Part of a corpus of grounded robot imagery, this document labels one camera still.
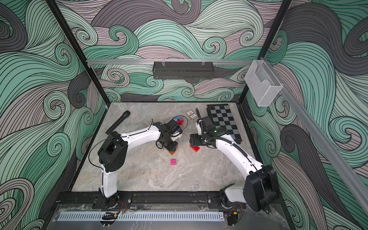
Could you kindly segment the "red lego brick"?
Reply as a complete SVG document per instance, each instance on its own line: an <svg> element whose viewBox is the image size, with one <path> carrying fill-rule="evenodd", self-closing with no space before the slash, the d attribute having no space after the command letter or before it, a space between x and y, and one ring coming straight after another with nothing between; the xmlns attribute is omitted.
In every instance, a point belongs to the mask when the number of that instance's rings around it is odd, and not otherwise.
<svg viewBox="0 0 368 230"><path fill-rule="evenodd" d="M194 150L195 152L198 152L200 150L200 147L198 147L198 146L192 146L192 145L190 145L190 148L192 150Z"/></svg>

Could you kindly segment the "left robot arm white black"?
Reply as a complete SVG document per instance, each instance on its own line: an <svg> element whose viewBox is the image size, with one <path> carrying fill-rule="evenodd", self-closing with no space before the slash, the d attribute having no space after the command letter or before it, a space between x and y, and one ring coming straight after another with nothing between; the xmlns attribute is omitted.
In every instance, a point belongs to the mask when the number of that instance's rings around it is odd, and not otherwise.
<svg viewBox="0 0 368 230"><path fill-rule="evenodd" d="M170 153L177 149L177 139L183 130L173 120L167 124L156 122L145 129L130 133L113 131L98 151L99 163L102 168L100 191L105 199L117 198L117 172L125 163L127 153L147 142L158 142Z"/></svg>

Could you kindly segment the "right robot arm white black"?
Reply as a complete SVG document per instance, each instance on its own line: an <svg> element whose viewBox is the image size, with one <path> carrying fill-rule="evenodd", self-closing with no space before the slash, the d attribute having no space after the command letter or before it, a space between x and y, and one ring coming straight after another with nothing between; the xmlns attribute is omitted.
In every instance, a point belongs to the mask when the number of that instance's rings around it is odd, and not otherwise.
<svg viewBox="0 0 368 230"><path fill-rule="evenodd" d="M200 131L190 135L189 143L191 146L215 147L230 159L243 176L243 185L233 184L222 190L224 205L243 203L258 212L279 199L276 170L251 157L226 131Z"/></svg>

